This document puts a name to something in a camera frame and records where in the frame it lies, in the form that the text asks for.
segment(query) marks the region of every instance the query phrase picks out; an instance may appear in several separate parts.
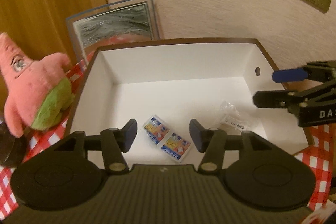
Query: red and white checkered cloth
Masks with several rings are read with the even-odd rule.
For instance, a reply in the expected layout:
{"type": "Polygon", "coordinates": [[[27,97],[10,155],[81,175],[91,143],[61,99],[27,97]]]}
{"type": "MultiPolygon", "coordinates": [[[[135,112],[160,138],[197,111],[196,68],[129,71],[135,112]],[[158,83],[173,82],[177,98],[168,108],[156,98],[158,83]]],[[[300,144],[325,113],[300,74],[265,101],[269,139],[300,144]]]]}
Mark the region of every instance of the red and white checkered cloth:
{"type": "MultiPolygon", "coordinates": [[[[82,80],[82,71],[77,64],[67,73],[72,82],[73,93],[76,92],[82,80]]],[[[31,131],[27,136],[29,142],[28,153],[24,161],[37,155],[44,149],[58,142],[63,138],[65,126],[68,120],[68,113],[64,113],[62,122],[51,128],[43,135],[38,131],[31,131]]],[[[316,175],[316,188],[310,199],[309,207],[316,210],[327,201],[333,168],[333,136],[332,126],[312,127],[311,134],[315,140],[313,147],[308,147],[296,158],[309,165],[316,175]]],[[[0,167],[0,219],[4,219],[8,214],[18,207],[10,186],[11,175],[15,168],[0,167]]]]}

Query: blue and orange packet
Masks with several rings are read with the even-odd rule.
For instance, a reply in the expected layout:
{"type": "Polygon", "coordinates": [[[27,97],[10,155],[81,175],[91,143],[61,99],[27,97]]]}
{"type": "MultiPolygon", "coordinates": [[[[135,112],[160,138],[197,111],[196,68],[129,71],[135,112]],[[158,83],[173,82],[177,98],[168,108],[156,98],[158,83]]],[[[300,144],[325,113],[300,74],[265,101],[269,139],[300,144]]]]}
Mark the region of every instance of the blue and orange packet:
{"type": "Polygon", "coordinates": [[[143,128],[161,151],[178,162],[182,162],[192,147],[191,142],[174,133],[158,116],[152,116],[143,128]]]}

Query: white box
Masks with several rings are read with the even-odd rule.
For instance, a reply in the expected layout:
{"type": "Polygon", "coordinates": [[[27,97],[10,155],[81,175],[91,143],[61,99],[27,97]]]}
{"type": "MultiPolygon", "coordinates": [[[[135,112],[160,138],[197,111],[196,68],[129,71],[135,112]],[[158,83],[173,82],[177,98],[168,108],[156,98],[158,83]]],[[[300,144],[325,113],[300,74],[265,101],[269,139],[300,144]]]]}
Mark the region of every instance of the white box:
{"type": "MultiPolygon", "coordinates": [[[[138,135],[124,154],[128,165],[174,164],[140,130],[143,123],[158,115],[191,140],[189,121],[195,118],[205,128],[213,127],[226,100],[259,118],[257,134],[295,154],[309,145],[296,118],[287,109],[258,109],[252,103],[258,90],[284,89],[272,81],[276,69],[259,41],[251,38],[182,38],[100,47],[76,94],[66,134],[83,130],[97,135],[135,118],[138,135]]],[[[230,163],[238,159],[238,153],[227,155],[234,155],[230,163]]],[[[183,163],[197,168],[202,157],[193,148],[183,163]]],[[[101,152],[90,151],[89,160],[104,167],[101,152]]]]}

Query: white label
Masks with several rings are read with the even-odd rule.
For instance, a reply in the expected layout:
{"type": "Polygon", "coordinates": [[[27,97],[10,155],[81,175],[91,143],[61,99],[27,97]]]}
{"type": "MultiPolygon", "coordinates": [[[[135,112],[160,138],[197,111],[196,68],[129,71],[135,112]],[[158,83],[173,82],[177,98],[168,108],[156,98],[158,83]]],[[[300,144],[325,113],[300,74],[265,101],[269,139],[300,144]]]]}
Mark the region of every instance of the white label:
{"type": "Polygon", "coordinates": [[[235,118],[232,118],[230,116],[226,116],[222,121],[222,123],[228,124],[232,127],[237,128],[239,131],[246,130],[246,124],[240,120],[237,120],[235,118]]]}

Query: patrick star plush toy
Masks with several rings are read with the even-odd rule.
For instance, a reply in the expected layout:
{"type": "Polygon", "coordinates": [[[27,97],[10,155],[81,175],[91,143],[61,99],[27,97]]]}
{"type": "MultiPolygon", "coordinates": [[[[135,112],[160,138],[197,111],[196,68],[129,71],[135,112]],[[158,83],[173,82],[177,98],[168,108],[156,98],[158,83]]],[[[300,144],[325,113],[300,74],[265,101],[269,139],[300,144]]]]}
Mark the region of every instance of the patrick star plush toy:
{"type": "Polygon", "coordinates": [[[69,63],[63,53],[31,60],[7,33],[0,34],[0,71],[8,88],[4,116],[12,135],[22,136],[25,126],[42,131],[60,122],[73,101],[62,69],[69,63]]]}

